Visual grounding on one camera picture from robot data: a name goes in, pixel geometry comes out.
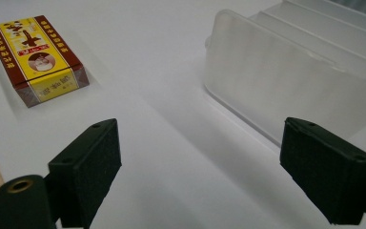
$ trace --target red and yellow box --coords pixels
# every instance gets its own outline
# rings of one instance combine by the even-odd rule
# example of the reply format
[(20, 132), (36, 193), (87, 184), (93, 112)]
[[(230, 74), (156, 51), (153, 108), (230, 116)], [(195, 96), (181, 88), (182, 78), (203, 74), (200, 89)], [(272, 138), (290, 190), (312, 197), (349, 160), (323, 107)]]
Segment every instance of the red and yellow box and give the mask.
[(0, 24), (0, 59), (28, 107), (89, 85), (84, 66), (45, 16)]

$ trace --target white table surface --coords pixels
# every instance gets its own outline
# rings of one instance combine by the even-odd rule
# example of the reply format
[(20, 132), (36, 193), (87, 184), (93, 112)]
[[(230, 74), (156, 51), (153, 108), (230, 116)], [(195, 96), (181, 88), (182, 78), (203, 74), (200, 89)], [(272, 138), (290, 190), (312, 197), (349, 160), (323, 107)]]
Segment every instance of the white table surface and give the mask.
[[(95, 122), (118, 120), (123, 166), (91, 228), (333, 228), (279, 165), (279, 148), (206, 92), (214, 16), (278, 0), (0, 0), (0, 23), (44, 14), (91, 85), (30, 109), (0, 63), (4, 180), (47, 164)], [(366, 150), (366, 132), (353, 138)], [(366, 228), (366, 217), (360, 226)]]

